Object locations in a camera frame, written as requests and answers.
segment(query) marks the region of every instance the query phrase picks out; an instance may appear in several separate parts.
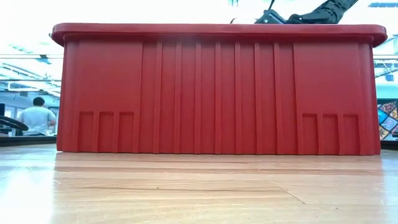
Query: wooden floor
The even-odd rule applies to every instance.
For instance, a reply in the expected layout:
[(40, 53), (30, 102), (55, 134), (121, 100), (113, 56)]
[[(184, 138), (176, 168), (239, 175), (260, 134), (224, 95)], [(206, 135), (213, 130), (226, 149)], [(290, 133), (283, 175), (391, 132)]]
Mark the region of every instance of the wooden floor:
[(398, 151), (196, 156), (3, 147), (0, 223), (398, 223)]

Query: robotic arm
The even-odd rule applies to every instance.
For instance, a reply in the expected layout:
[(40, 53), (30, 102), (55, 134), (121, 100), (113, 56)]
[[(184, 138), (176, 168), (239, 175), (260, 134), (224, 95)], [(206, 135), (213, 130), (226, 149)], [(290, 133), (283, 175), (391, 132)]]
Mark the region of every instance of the robotic arm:
[(255, 24), (337, 24), (343, 14), (350, 9), (358, 0), (327, 0), (314, 11), (297, 15), (293, 14), (285, 20), (271, 7), (275, 0), (271, 1), (268, 10), (258, 19)]

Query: red plastic bin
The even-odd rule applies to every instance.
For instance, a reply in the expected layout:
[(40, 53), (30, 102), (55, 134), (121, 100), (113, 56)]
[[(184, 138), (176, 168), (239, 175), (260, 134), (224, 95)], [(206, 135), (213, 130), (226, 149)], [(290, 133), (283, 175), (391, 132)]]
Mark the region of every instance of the red plastic bin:
[(58, 24), (57, 149), (380, 154), (377, 25)]

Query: bin rim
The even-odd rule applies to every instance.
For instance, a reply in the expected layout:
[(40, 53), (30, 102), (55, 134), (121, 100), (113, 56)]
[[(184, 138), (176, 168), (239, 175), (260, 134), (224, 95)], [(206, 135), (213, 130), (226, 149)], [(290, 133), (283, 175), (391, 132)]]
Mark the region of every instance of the bin rim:
[(371, 36), (372, 46), (377, 47), (387, 40), (384, 26), (320, 25), (320, 24), (99, 24), (61, 23), (53, 27), (51, 38), (59, 45), (65, 45), (67, 34), (229, 34), (229, 35), (299, 35), (299, 36)]

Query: man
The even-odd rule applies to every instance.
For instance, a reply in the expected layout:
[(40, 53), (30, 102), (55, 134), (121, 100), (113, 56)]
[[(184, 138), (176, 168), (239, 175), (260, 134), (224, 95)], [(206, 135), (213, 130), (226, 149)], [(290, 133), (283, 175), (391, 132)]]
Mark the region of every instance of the man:
[(29, 127), (24, 131), (24, 136), (46, 136), (49, 126), (54, 126), (56, 117), (52, 111), (44, 108), (44, 99), (36, 97), (33, 100), (33, 107), (25, 109), (19, 115), (19, 121)]

